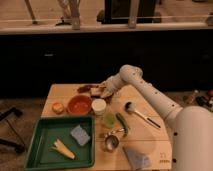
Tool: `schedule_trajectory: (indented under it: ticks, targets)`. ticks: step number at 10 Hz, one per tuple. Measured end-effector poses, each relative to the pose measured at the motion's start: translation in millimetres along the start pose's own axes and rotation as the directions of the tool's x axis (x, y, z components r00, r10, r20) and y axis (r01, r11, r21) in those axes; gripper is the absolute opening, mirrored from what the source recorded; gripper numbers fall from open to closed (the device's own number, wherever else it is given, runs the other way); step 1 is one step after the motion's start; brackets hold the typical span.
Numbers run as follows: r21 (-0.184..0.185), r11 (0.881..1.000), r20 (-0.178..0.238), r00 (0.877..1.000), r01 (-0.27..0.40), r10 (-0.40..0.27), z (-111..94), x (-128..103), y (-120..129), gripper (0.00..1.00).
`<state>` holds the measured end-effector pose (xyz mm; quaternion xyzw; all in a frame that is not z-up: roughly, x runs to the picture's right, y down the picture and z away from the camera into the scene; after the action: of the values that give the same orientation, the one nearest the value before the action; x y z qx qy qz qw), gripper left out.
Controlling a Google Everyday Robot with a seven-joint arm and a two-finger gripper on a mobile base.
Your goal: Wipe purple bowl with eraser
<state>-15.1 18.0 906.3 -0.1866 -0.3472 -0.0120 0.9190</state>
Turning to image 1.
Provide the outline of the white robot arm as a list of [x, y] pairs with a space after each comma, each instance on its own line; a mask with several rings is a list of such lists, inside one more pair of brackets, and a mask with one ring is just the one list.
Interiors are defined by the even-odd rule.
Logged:
[[109, 97], [133, 86], [173, 131], [171, 171], [213, 171], [213, 114], [201, 106], [182, 107], [143, 78], [141, 68], [123, 65], [98, 86]]

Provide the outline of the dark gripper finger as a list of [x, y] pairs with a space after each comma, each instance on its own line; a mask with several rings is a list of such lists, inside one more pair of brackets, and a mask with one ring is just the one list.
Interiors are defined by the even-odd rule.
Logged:
[[105, 86], [92, 86], [90, 88], [90, 90], [99, 90], [99, 91], [103, 91], [106, 87]]
[[112, 93], [112, 92], [104, 91], [104, 92], [102, 92], [102, 93], [101, 93], [100, 98], [102, 98], [102, 99], [106, 99], [106, 98], [111, 97], [112, 95], [113, 95], [113, 93]]

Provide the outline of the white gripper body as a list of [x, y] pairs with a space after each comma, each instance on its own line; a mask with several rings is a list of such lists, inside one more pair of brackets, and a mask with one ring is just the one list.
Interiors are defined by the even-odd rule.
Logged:
[[108, 93], [115, 93], [120, 88], [121, 79], [119, 76], [111, 76], [103, 82], [104, 91]]

